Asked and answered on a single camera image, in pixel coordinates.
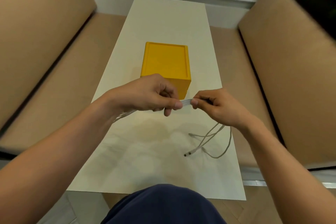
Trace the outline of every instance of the box top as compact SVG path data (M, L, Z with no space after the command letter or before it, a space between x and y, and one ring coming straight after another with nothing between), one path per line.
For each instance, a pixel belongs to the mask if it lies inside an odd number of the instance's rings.
M155 73L165 78L191 80L188 47L146 42L141 76Z

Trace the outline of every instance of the yellow plastic container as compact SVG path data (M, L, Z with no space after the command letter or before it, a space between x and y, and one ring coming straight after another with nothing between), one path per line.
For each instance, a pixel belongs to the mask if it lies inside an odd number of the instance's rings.
M161 74L174 84L179 99L184 99L191 82L188 47L147 42L141 76L155 73Z

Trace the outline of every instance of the table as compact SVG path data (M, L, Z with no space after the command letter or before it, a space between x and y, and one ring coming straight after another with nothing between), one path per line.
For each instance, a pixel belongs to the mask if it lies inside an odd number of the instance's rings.
M191 84L186 98L198 90L221 88L205 5L179 0L134 0L93 101L107 90L140 77L145 43L187 45ZM245 200L234 142L213 159L202 151L184 157L216 124L191 106L173 111L137 111L114 123L68 190L132 193L159 183L171 183L206 198ZM221 154L229 128L206 145Z

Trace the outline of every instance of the charging cable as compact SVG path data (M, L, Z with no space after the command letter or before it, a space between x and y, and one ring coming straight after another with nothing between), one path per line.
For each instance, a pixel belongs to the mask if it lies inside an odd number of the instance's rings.
M192 100L192 99L184 99L184 100L181 100L183 107L184 107L184 106L187 106L187 105L190 105L190 104L191 104L191 103L190 103L191 100ZM135 112L135 111L136 111L136 110L132 110L132 111L130 111L130 112L123 112L121 115L119 115L119 116L115 119L115 121L120 120L120 119L122 119L122 118L124 118L124 117L126 117L126 116L128 116L128 115L130 115L130 114L132 114L132 113ZM223 156L223 155L228 151L229 146L230 146L230 144L231 144L231 139L232 139L232 128L231 128L231 127L230 127L230 138L229 138L229 143L228 143L228 145L227 145L225 151L224 151L222 154L220 154L218 157L214 157L214 156L212 156L210 153L208 153L208 151L204 148L204 145L207 144L212 138L214 138L214 137L216 136L216 134L217 134L219 131L221 131L221 130L225 127L225 125L222 125L222 126L217 130L217 132L215 132L215 133L213 133L213 134L210 134L210 132L211 132L214 128L216 128L218 124L219 124L219 123L217 123L212 129L210 129L209 132L208 132L205 136L200 136L200 135L196 135L196 134L194 134L194 133L189 133L188 135L191 136L191 137L203 137L203 139L202 139L202 141L199 143L199 145L198 145L195 149L193 149L193 150L191 150L191 151L188 151L187 153L184 154L184 156L185 156L185 157L190 156L191 154L194 154L194 153L195 153L196 151L198 151L199 149L201 149L204 153L208 154L211 158L220 158L221 156ZM210 138L209 138L205 143L203 143L204 140L205 140L207 137L210 137Z

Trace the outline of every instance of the person's right arm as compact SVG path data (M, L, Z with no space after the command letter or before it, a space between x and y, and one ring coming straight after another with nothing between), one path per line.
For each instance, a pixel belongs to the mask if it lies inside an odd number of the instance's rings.
M218 123L237 128L250 144L283 223L335 224L336 199L226 90L199 91L191 101Z

